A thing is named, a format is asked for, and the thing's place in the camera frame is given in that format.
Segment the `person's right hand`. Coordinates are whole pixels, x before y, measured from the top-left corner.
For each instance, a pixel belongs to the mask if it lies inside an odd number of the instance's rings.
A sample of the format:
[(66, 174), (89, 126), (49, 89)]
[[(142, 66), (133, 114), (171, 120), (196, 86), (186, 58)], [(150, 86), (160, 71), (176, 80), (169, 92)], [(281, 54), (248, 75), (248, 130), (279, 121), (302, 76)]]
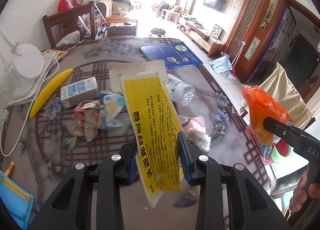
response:
[(320, 198), (320, 184), (313, 183), (306, 191), (304, 188), (308, 180), (307, 172), (304, 172), (299, 180), (299, 184), (293, 192), (293, 197), (290, 200), (289, 210), (291, 212), (298, 212), (308, 197), (319, 200)]

